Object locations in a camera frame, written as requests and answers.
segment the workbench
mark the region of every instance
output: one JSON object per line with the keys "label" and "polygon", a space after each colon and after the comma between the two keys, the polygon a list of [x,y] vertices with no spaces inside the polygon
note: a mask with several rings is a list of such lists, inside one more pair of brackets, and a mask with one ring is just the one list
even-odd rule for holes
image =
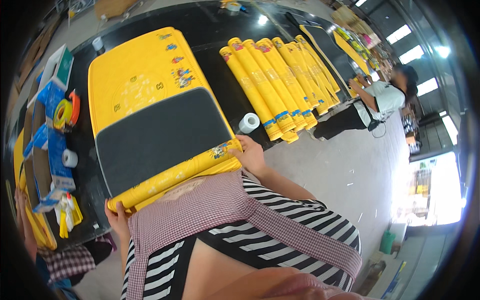
{"label": "workbench", "polygon": [[[251,5],[245,4],[248,13],[238,12],[236,15],[231,15],[227,10],[218,8],[218,1],[205,1],[170,6],[137,15],[113,25],[71,50],[74,62],[66,94],[68,95],[73,89],[76,89],[76,93],[81,99],[81,108],[77,124],[72,133],[67,134],[67,147],[78,154],[78,165],[72,169],[77,187],[73,194],[78,199],[84,219],[69,233],[68,239],[60,239],[55,213],[53,211],[47,213],[48,222],[56,235],[57,251],[92,240],[110,230],[104,213],[104,201],[109,197],[109,193],[97,159],[88,107],[88,67],[97,57],[97,53],[92,47],[93,39],[101,36],[106,51],[109,51],[132,38],[159,28],[173,26],[179,29],[192,48],[230,126],[235,133],[240,133],[239,121],[246,113],[254,112],[254,110],[218,51],[235,36],[242,40],[248,38],[259,40],[264,37],[279,36],[286,42],[291,41],[285,33],[296,36],[302,32],[286,19],[285,13],[287,12],[301,15],[324,28],[332,25],[327,20],[292,8],[270,3],[258,3],[258,5],[264,12],[274,17],[282,29],[277,28],[271,21],[260,24],[258,20],[262,12]],[[346,96],[341,93],[338,93],[338,96],[343,101]],[[21,113],[17,122],[17,130],[13,131],[10,140],[16,140],[23,127],[23,118]],[[251,132],[249,136],[261,144],[264,150],[282,141],[278,139],[271,142],[261,126]]]}

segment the black mat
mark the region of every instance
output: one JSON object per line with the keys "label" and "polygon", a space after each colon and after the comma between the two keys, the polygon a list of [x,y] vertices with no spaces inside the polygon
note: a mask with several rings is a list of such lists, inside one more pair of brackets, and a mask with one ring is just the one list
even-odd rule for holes
{"label": "black mat", "polygon": [[330,38],[324,29],[307,25],[305,26],[305,29],[310,32],[315,42],[325,53],[345,82],[348,82],[350,78],[354,78],[357,73],[363,74],[360,68],[354,69],[352,67],[351,64],[353,60]]}
{"label": "black mat", "polygon": [[102,129],[96,149],[110,195],[231,139],[204,88],[156,102]]}

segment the window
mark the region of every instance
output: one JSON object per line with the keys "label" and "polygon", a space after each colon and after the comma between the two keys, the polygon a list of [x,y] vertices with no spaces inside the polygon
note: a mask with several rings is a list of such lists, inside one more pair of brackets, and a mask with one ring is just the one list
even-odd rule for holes
{"label": "window", "polygon": [[437,80],[435,79],[435,77],[430,78],[424,83],[417,85],[417,88],[419,90],[417,93],[417,96],[420,97],[421,95],[424,95],[428,92],[431,92],[437,89],[438,88]]}
{"label": "window", "polygon": [[406,37],[406,36],[409,35],[410,33],[412,33],[412,31],[411,31],[410,28],[405,24],[405,25],[403,25],[402,27],[400,27],[399,29],[397,29],[396,31],[394,31],[391,35],[387,36],[387,41],[388,41],[390,44],[393,44],[393,43],[399,41],[400,39]]}
{"label": "window", "polygon": [[420,45],[416,46],[413,49],[408,50],[404,54],[400,55],[400,61],[406,65],[412,60],[419,59],[423,55],[423,50],[421,49]]}
{"label": "window", "polygon": [[380,80],[380,76],[378,76],[378,73],[377,72],[373,72],[372,74],[370,74],[372,76],[372,80],[373,81],[379,81]]}
{"label": "window", "polygon": [[366,0],[359,0],[359,1],[357,1],[357,3],[355,3],[355,5],[358,7],[358,6],[362,5],[362,4],[364,4],[365,1],[366,1]]}
{"label": "window", "polygon": [[458,135],[458,130],[455,127],[455,124],[453,124],[452,119],[450,116],[445,116],[442,118],[442,121],[445,124],[445,127],[447,128],[448,135],[450,136],[450,139],[452,140],[452,144],[456,145],[457,140],[456,136]]}

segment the black pants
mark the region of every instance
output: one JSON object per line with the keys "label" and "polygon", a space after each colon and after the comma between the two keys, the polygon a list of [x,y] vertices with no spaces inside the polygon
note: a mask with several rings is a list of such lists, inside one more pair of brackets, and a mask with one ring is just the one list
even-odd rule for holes
{"label": "black pants", "polygon": [[357,109],[353,105],[350,105],[347,109],[331,116],[325,122],[318,123],[313,135],[316,138],[324,137],[329,140],[343,130],[366,128],[367,126],[365,126],[360,119]]}

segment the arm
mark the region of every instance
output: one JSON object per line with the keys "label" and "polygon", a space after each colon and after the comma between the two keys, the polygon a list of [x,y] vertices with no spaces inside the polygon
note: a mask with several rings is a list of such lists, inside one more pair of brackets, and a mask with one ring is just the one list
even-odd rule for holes
{"label": "arm", "polygon": [[317,200],[315,196],[309,191],[294,183],[290,179],[287,179],[280,175],[272,168],[265,166],[264,169],[252,173],[260,183],[271,189],[272,191],[279,193],[292,200],[312,199]]}
{"label": "arm", "polygon": [[24,233],[24,223],[22,221],[22,212],[20,211],[20,206],[17,203],[17,226],[18,231],[20,232],[20,236],[23,240],[25,240],[25,233]]}
{"label": "arm", "polygon": [[353,79],[349,79],[348,85],[357,92],[361,100],[370,107],[373,111],[378,112],[377,105],[375,104],[375,98],[369,93],[365,92]]}
{"label": "arm", "polygon": [[27,201],[27,195],[20,190],[19,187],[15,189],[15,199],[17,200],[18,203],[18,211],[20,211],[20,219],[22,220],[22,229],[20,229],[19,225],[19,230],[23,231],[23,235],[25,237],[24,244],[25,248],[28,252],[28,255],[32,259],[32,261],[35,263],[36,261],[36,239],[33,234],[33,229],[32,225],[30,224],[30,221],[28,220],[27,212],[25,211],[25,205]]}
{"label": "arm", "polygon": [[125,213],[125,207],[122,202],[117,202],[117,213],[115,214],[108,208],[108,199],[105,199],[105,214],[108,222],[120,238],[120,256],[122,265],[122,278],[125,277],[125,268],[127,266],[128,244],[130,243],[130,229],[128,228],[129,214]]}
{"label": "arm", "polygon": [[292,200],[315,199],[309,191],[267,167],[262,146],[249,136],[236,135],[236,137],[241,143],[243,153],[237,149],[230,149],[228,152],[235,155],[243,167],[258,178],[262,185]]}
{"label": "arm", "polygon": [[[361,85],[363,85],[364,87],[370,86],[370,83],[368,83],[362,75],[357,74],[357,76],[355,76],[355,77],[357,78],[359,83],[361,83]],[[368,77],[370,82],[373,82],[373,79],[370,75],[368,75],[367,77]]]}

